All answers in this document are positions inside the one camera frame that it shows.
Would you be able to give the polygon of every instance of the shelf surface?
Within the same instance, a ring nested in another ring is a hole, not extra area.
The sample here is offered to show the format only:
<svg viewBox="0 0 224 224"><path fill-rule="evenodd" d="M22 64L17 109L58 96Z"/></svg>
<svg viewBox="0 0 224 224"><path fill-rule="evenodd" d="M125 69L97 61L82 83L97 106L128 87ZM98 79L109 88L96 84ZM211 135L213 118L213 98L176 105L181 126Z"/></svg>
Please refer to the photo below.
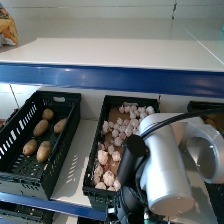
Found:
<svg viewBox="0 0 224 224"><path fill-rule="evenodd" d="M16 20L0 62L224 71L221 19Z"/></svg>

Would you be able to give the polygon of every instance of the black plastic crate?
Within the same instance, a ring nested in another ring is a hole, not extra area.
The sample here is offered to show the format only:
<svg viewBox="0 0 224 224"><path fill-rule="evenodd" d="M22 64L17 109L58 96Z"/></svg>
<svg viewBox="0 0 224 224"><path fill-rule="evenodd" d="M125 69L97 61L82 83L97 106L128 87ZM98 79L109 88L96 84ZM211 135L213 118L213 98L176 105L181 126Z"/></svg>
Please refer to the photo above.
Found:
<svg viewBox="0 0 224 224"><path fill-rule="evenodd" d="M80 101L80 94L37 91L0 130L1 192L50 198L80 121ZM26 157L22 150L33 138L33 129L45 108L54 111L54 118L49 121L48 130L35 139L38 146L50 141L52 150L47 161L39 163L36 153ZM65 117L61 133L55 134L54 125Z"/></svg>
<svg viewBox="0 0 224 224"><path fill-rule="evenodd" d="M96 189L91 186L91 179L93 176L94 163L96 153L98 150L98 142L104 141L104 135L101 134L103 122L108 120L109 112L111 108L120 107L124 102L137 103L138 106L152 106L156 113L159 113L159 105L156 99L145 99L135 97L122 97L122 96L105 96L104 102L101 108L99 122L92 145L92 149L89 155L89 162L86 168L84 180L83 180L83 193L88 196L91 206L95 210L105 211L106 205L113 205L113 199L117 193L113 191Z"/></svg>
<svg viewBox="0 0 224 224"><path fill-rule="evenodd" d="M102 221L78 217L77 224L103 224Z"/></svg>
<svg viewBox="0 0 224 224"><path fill-rule="evenodd" d="M188 104L188 111L195 110L207 110L224 107L224 104L221 103L207 103L207 102L197 102L191 101ZM224 223L224 184L208 184L205 183L207 188L212 208L217 217L219 224Z"/></svg>
<svg viewBox="0 0 224 224"><path fill-rule="evenodd" d="M8 202L0 202L0 217L19 224L51 224L54 212Z"/></svg>

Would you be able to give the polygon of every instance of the potato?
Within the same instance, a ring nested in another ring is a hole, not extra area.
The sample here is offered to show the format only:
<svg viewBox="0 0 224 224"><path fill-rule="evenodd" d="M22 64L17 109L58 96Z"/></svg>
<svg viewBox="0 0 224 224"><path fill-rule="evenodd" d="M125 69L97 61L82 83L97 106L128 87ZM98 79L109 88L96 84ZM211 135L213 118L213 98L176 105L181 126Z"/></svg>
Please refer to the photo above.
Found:
<svg viewBox="0 0 224 224"><path fill-rule="evenodd" d="M37 142L35 139L31 139L26 143L26 145L24 145L23 154L25 156L30 156L36 151L36 149L37 149Z"/></svg>
<svg viewBox="0 0 224 224"><path fill-rule="evenodd" d="M49 124L47 120L41 120L34 128L33 135L35 137L41 136L48 129L48 125Z"/></svg>
<svg viewBox="0 0 224 224"><path fill-rule="evenodd" d="M60 120L55 126L54 126L54 133L59 134L64 127L66 122L66 118Z"/></svg>
<svg viewBox="0 0 224 224"><path fill-rule="evenodd" d="M50 109L45 109L42 113L42 118L50 121L54 117L54 112Z"/></svg>
<svg viewBox="0 0 224 224"><path fill-rule="evenodd" d="M206 119L205 124L210 124L213 128L216 128L216 125L215 125L214 121L211 120L211 119Z"/></svg>
<svg viewBox="0 0 224 224"><path fill-rule="evenodd" d="M43 163L51 152L51 144L49 141L44 141L40 144L40 147L37 151L37 161Z"/></svg>

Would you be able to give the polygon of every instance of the white robotic arm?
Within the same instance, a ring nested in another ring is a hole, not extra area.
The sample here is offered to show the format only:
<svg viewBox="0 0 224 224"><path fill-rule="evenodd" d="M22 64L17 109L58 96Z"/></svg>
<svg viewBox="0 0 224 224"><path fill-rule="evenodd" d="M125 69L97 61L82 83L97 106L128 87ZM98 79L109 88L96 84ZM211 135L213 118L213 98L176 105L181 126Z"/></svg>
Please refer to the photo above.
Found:
<svg viewBox="0 0 224 224"><path fill-rule="evenodd" d="M140 135L156 123L176 115L148 116L141 122ZM151 133L145 144L150 149L150 157L144 167L140 186L146 191L148 207L155 214L179 214L194 206L180 150L189 152L205 182L224 183L224 140L216 129L205 125L201 118L166 125Z"/></svg>

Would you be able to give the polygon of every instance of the white wall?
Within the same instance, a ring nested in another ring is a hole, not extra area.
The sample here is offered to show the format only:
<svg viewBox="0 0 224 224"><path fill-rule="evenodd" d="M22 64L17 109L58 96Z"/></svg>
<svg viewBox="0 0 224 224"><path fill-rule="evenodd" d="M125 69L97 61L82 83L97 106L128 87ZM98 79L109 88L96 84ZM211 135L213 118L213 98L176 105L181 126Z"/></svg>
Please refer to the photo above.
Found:
<svg viewBox="0 0 224 224"><path fill-rule="evenodd" d="M37 90L81 93L82 94L81 117L83 119L94 119L94 120L97 120L99 118L100 110L105 95L159 99L159 94L152 94L152 93L135 93L135 92L92 90L92 89L88 90L88 89L73 89L73 88L59 88L59 87L40 88L39 86L25 86L25 85L11 85L11 86L20 107L32 95L32 93L34 93ZM8 84L0 84L0 97L2 99L2 102L0 104L0 119L7 119L13 112L13 110L17 108L16 101L13 97L13 94ZM173 96L162 94L160 98L160 111L162 113L187 112L187 105L191 100L224 103L224 99L202 98L191 96Z"/></svg>
<svg viewBox="0 0 224 224"><path fill-rule="evenodd" d="M1 0L15 19L223 18L224 0Z"/></svg>

